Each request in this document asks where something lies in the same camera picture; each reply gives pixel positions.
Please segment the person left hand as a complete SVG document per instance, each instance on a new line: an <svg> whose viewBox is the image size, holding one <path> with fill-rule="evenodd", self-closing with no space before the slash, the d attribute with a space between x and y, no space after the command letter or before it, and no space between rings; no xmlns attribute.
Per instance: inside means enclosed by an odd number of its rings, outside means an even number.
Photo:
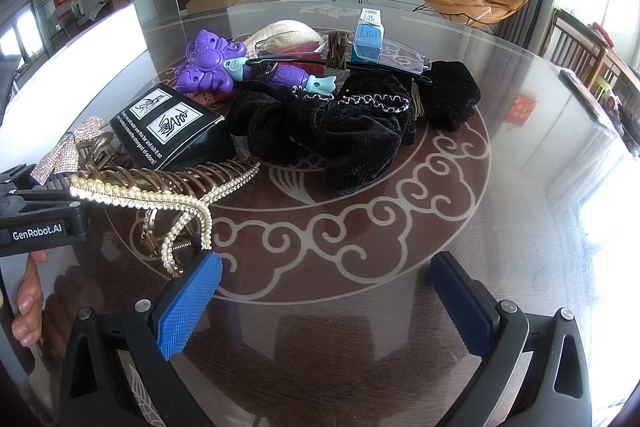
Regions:
<svg viewBox="0 0 640 427"><path fill-rule="evenodd" d="M47 251L32 251L27 257L24 277L17 289L18 312L12 323L12 332L23 347L32 346L41 337L43 292L38 265L47 260Z"/></svg>

